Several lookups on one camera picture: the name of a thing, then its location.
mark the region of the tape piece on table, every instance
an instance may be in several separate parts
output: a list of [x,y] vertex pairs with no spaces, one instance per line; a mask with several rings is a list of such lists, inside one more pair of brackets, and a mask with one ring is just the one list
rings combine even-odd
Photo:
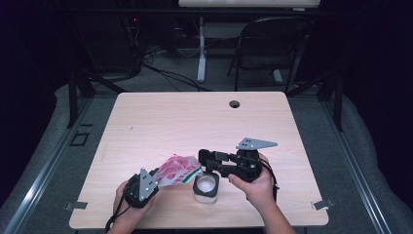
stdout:
[[84,202],[66,203],[66,205],[64,206],[64,209],[67,211],[73,212],[73,210],[75,209],[84,210],[87,205],[88,203],[84,203]]
[[330,207],[334,206],[334,201],[330,198],[328,200],[319,201],[316,203],[311,203],[313,209],[318,210],[328,210]]

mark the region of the table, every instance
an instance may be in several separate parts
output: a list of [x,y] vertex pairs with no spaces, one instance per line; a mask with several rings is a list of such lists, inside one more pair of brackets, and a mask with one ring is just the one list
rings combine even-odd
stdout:
[[[238,108],[230,101],[240,103]],[[123,93],[113,107],[78,202],[74,229],[104,228],[112,215],[115,190],[140,168],[161,166],[172,154],[198,157],[200,149],[228,153],[244,137],[275,141],[263,148],[280,190],[278,204],[294,226],[325,225],[325,210],[313,171],[284,93]],[[244,193],[221,178],[215,204],[198,203],[193,181],[162,187],[137,228],[260,227],[259,213]]]
[[[299,11],[305,8],[317,8],[320,0],[179,0],[180,7],[188,8],[292,8]],[[205,22],[200,18],[200,63],[198,66],[199,83],[206,80],[207,56],[205,51]]]

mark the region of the forearm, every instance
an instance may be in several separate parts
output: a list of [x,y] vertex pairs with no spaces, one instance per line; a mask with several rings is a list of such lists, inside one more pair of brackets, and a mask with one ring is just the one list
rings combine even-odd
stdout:
[[262,216],[267,234],[295,233],[276,203],[269,204],[258,212]]

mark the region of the person's right hand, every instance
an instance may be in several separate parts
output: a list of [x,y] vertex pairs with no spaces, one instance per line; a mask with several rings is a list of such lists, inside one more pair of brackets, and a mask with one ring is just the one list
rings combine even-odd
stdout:
[[[268,162],[268,159],[261,153],[259,157]],[[253,182],[245,182],[236,175],[228,175],[228,178],[245,193],[248,201],[258,212],[262,213],[266,207],[276,203],[273,197],[273,178],[267,169],[263,168],[260,177]]]

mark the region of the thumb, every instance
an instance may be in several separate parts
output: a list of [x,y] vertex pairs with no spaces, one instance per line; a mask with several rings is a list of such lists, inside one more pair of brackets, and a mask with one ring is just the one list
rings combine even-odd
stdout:
[[232,184],[234,184],[236,187],[238,187],[239,189],[241,189],[243,192],[245,192],[246,190],[246,186],[247,183],[245,181],[243,181],[242,179],[240,179],[238,176],[233,175],[233,174],[229,174],[228,178],[230,180],[230,182]]

